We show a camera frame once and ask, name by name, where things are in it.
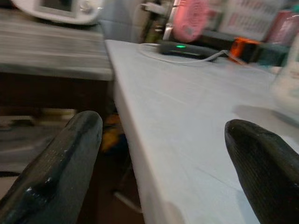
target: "table surface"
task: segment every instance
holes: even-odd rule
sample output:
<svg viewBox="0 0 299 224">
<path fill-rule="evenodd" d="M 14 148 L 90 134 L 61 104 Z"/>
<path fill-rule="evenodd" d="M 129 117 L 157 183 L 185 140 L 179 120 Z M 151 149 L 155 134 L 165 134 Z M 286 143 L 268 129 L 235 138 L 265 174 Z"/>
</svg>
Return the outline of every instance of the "table surface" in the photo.
<svg viewBox="0 0 299 224">
<path fill-rule="evenodd" d="M 228 155 L 224 126 L 254 122 L 299 152 L 299 128 L 275 114 L 274 75 L 226 59 L 166 63 L 141 55 L 136 44 L 106 44 L 146 223 L 259 223 Z"/>
<path fill-rule="evenodd" d="M 74 27 L 0 9 L 0 72 L 112 80 L 99 25 Z"/>
</svg>

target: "green light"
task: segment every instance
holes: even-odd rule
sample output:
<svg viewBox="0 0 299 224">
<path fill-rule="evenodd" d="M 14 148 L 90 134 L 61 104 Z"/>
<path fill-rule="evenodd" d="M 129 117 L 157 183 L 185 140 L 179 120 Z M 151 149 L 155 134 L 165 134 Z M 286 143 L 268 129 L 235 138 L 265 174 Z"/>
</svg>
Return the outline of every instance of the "green light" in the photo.
<svg viewBox="0 0 299 224">
<path fill-rule="evenodd" d="M 176 47 L 177 48 L 185 48 L 186 46 L 184 46 L 184 45 L 177 45 Z"/>
</svg>

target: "electrical cord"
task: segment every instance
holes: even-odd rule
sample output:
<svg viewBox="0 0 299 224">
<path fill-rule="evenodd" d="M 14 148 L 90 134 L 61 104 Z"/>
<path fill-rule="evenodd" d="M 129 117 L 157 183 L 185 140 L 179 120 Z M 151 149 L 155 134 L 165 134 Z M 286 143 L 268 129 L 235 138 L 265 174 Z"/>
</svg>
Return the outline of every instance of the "electrical cord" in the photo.
<svg viewBox="0 0 299 224">
<path fill-rule="evenodd" d="M 251 65 L 248 65 L 246 62 L 244 62 L 243 60 L 233 56 L 232 54 L 229 53 L 229 51 L 227 50 L 221 50 L 219 51 L 218 53 L 216 54 L 213 54 L 212 56 L 209 56 L 205 59 L 198 59 L 198 60 L 192 60 L 192 61 L 173 61 L 173 60 L 167 60 L 167 59 L 164 59 L 164 58 L 159 58 L 159 57 L 156 57 L 156 56 L 153 56 L 149 53 L 147 53 L 146 51 L 144 51 L 142 49 L 142 46 L 152 46 L 152 47 L 157 47 L 159 46 L 159 44 L 157 43 L 140 43 L 137 45 L 137 49 L 138 49 L 138 52 L 146 57 L 149 57 L 149 58 L 152 58 L 152 59 L 155 59 L 155 60 L 159 60 L 159 61 L 162 61 L 162 62 L 168 62 L 168 63 L 178 63 L 178 64 L 185 64 L 185 63 L 199 63 L 199 62 L 208 62 L 208 61 L 211 61 L 223 54 L 227 55 L 228 57 L 234 59 L 235 61 L 237 61 L 238 63 L 240 63 L 241 65 L 243 65 L 244 67 L 247 67 L 247 68 L 250 68 L 250 69 L 254 69 L 254 70 L 257 70 L 257 71 L 261 71 L 261 72 L 264 72 L 264 73 L 267 73 L 267 74 L 272 74 L 271 72 L 269 71 L 265 71 L 263 69 L 259 69 L 259 68 L 256 68 L 256 67 L 253 67 Z"/>
<path fill-rule="evenodd" d="M 198 59 L 198 60 L 192 60 L 192 61 L 173 61 L 173 60 L 167 60 L 167 59 L 164 59 L 164 58 L 159 58 L 159 57 L 156 57 L 156 56 L 153 56 L 151 54 L 148 54 L 146 51 L 144 51 L 142 49 L 142 46 L 152 46 L 152 47 L 157 47 L 159 44 L 157 43 L 141 43 L 138 45 L 138 51 L 139 53 L 141 53 L 142 55 L 146 56 L 146 57 L 150 57 L 150 58 L 153 58 L 153 59 L 156 59 L 156 60 L 159 60 L 159 61 L 162 61 L 162 62 L 169 62 L 169 63 L 196 63 L 196 62 L 208 62 L 208 61 L 211 61 L 223 54 L 228 54 L 228 51 L 227 50 L 221 50 L 219 51 L 218 53 L 216 54 L 213 54 L 212 56 L 209 56 L 205 59 Z"/>
<path fill-rule="evenodd" d="M 137 19 L 137 13 L 141 9 L 141 7 L 144 6 L 144 4 L 139 4 L 136 6 L 134 13 L 133 13 L 133 19 L 132 19 L 132 28 L 131 28 L 131 42 L 134 42 L 134 25 Z"/>
</svg>

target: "dark floor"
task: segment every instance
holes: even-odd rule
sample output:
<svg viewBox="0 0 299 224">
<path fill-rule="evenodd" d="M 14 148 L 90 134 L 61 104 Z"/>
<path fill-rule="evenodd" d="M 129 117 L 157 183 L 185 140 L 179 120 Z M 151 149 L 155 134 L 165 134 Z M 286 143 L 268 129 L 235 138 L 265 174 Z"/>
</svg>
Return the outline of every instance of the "dark floor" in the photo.
<svg viewBox="0 0 299 224">
<path fill-rule="evenodd" d="M 97 175 L 97 180 L 92 179 L 91 185 L 98 181 L 99 191 L 86 196 L 78 224 L 144 224 L 142 214 L 136 213 L 112 195 L 112 190 L 117 188 L 126 171 L 126 159 L 127 154 L 110 156 L 101 154 L 98 156 L 95 169 L 100 172 Z M 133 202 L 139 204 L 137 184 L 133 172 L 128 175 L 121 191 Z M 89 206 L 89 201 L 95 199 L 94 197 L 98 198 L 97 211 Z"/>
</svg>

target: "white countertop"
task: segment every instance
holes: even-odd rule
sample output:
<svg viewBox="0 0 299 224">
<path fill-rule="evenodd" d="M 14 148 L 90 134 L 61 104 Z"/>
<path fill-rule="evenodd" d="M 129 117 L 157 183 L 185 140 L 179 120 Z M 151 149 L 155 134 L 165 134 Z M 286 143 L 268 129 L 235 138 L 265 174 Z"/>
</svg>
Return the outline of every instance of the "white countertop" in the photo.
<svg viewBox="0 0 299 224">
<path fill-rule="evenodd" d="M 259 223 L 228 155 L 224 126 L 231 119 L 257 123 L 299 152 L 299 128 L 274 112 L 274 75 L 225 59 L 171 64 L 141 55 L 136 44 L 106 44 L 146 223 Z"/>
</svg>

